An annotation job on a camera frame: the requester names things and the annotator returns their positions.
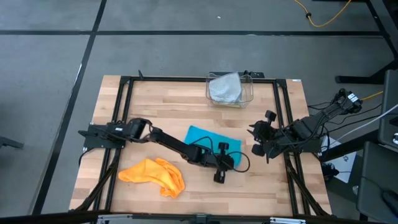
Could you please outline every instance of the blue cloth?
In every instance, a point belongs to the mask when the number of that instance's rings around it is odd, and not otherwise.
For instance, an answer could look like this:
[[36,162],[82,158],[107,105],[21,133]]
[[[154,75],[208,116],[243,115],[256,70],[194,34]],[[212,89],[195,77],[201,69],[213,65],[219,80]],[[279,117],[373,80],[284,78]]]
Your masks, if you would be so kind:
[[[200,129],[195,126],[189,127],[188,133],[185,136],[184,143],[191,144],[192,142],[194,142],[202,137],[205,137],[205,136],[208,136],[213,141],[213,151],[215,154],[220,153],[220,150],[218,149],[218,143],[220,143],[220,142],[226,142],[229,144],[229,149],[226,151],[226,154],[228,154],[230,152],[241,152],[241,145],[242,145],[241,140],[236,140],[236,139],[232,139],[232,138],[229,138],[226,136],[222,136],[220,134],[212,133],[210,131]],[[210,140],[207,138],[202,139],[202,140],[196,142],[195,144],[205,146],[205,147],[211,149]],[[233,158],[234,168],[236,168],[241,163],[242,155],[240,153],[232,153],[230,156]]]

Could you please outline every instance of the wooden table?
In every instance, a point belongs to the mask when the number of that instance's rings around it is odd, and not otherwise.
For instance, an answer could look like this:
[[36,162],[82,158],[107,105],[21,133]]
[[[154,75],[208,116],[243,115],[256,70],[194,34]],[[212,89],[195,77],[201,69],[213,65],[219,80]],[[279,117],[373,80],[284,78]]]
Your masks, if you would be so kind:
[[[120,76],[104,76],[99,90],[93,122],[105,124],[111,120],[118,92]],[[294,119],[308,116],[303,87],[300,81],[287,80]],[[215,169],[193,166],[179,154],[155,143],[126,143],[119,170],[127,169],[145,158],[163,158],[178,167],[185,181],[185,190],[176,199],[160,195],[160,187],[153,183],[116,181],[112,212],[145,213],[209,213],[214,215],[279,215],[291,216],[289,190],[283,156],[271,159],[251,153],[253,137],[246,131],[249,124],[264,119],[266,110],[276,111],[271,84],[254,84],[254,99],[245,109],[209,107],[205,97],[206,83],[200,82],[134,82],[127,120],[147,118],[154,126],[183,141],[189,126],[242,140],[242,150],[251,160],[246,173],[228,171],[225,184],[213,182]],[[279,90],[287,124],[282,90]],[[70,208],[76,208],[98,182],[104,149],[94,149],[83,157],[73,191]],[[331,212],[318,160],[309,153],[301,155],[305,183],[315,200]],[[245,169],[246,162],[238,169]],[[108,186],[103,190],[100,208]],[[300,191],[296,188],[298,208],[302,213]]]

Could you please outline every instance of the clear plastic container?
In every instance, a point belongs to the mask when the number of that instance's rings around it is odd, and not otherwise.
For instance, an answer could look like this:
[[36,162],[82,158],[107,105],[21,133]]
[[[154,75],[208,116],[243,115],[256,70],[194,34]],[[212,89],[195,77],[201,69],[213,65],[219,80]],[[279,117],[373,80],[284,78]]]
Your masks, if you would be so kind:
[[241,82],[240,84],[240,93],[236,97],[235,100],[215,100],[211,97],[211,81],[219,78],[221,76],[217,76],[213,73],[210,73],[206,77],[206,97],[208,99],[208,104],[210,106],[229,106],[233,108],[245,108],[254,98],[253,91],[253,80],[250,75],[243,75],[239,77]]

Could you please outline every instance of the orange towel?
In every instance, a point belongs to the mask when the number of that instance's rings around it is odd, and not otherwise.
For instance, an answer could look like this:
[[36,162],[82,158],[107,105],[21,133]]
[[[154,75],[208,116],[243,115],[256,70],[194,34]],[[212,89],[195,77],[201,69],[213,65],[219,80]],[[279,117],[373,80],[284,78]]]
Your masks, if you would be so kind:
[[160,194],[176,198],[185,189],[181,172],[164,159],[144,159],[140,163],[119,172],[119,179],[125,182],[153,182],[162,188]]

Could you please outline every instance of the white cloth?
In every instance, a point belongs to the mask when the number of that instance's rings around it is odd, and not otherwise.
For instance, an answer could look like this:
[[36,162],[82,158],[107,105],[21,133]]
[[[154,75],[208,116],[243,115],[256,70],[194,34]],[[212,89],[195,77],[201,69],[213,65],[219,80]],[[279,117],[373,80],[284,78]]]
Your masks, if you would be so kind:
[[237,72],[223,75],[209,82],[210,97],[215,102],[240,102],[242,86]]

